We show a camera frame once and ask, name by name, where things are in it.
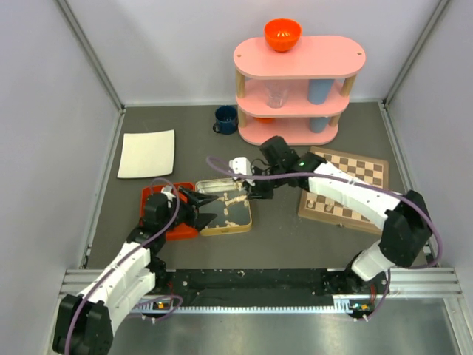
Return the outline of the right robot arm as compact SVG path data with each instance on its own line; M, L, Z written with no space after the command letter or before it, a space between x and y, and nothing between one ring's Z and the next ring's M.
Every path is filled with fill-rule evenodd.
M379 189L343 172L320 155L298 155L283 137L265 141L260 151L265 168L237 158L233 168L246 176L251 199L271 199L275 188L289 185L326 197L358 212L381 230L381 239L359 253L344 275L355 293L368 288L372 279L392 267L409 268L433 233L423 197L410 190L404 195Z

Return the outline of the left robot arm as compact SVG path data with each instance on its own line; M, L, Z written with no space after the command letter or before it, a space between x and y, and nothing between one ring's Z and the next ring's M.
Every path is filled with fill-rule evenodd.
M167 286L166 264L157 256L167 234L195 236L216 218L200 208L216 195L190 183L150 186L142 191L140 219L101 274L59 304L52 338L58 354L107 354L122 321L149 293Z

